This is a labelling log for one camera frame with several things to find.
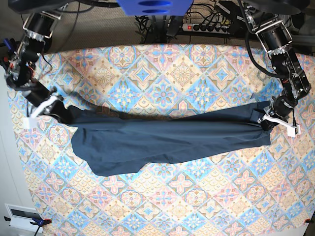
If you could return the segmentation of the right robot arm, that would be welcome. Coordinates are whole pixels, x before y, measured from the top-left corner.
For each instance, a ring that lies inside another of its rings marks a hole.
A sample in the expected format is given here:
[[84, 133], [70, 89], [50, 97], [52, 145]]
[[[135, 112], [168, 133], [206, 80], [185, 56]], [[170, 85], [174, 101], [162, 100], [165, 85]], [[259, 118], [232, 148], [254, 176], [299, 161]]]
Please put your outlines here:
[[46, 115], [60, 123], [70, 124], [73, 116], [65, 108], [63, 97], [57, 94], [57, 88], [52, 87], [49, 90], [35, 78], [35, 63], [43, 56], [45, 46], [60, 19], [61, 14], [52, 11], [33, 13], [23, 24], [25, 34], [17, 48], [13, 48], [10, 41], [4, 41], [12, 53], [5, 81], [11, 89], [20, 91], [34, 107], [28, 118]]

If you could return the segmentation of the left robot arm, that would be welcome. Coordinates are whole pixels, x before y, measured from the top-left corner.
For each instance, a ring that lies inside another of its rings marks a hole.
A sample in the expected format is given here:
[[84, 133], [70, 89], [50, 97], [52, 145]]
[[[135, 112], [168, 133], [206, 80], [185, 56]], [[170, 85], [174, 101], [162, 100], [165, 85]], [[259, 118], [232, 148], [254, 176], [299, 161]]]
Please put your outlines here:
[[[265, 114], [257, 122], [264, 130], [271, 130], [280, 124], [296, 135], [300, 127], [296, 121], [289, 124], [288, 118], [290, 114], [294, 114], [298, 102], [310, 93], [311, 84], [291, 45], [292, 37], [277, 14], [262, 12], [249, 4], [241, 3], [239, 6], [248, 29], [245, 45], [250, 60], [259, 71], [278, 78], [283, 87], [281, 94], [273, 97], [270, 105], [264, 108]], [[250, 35], [258, 38], [265, 53], [270, 57], [273, 73], [255, 61], [249, 43]]]

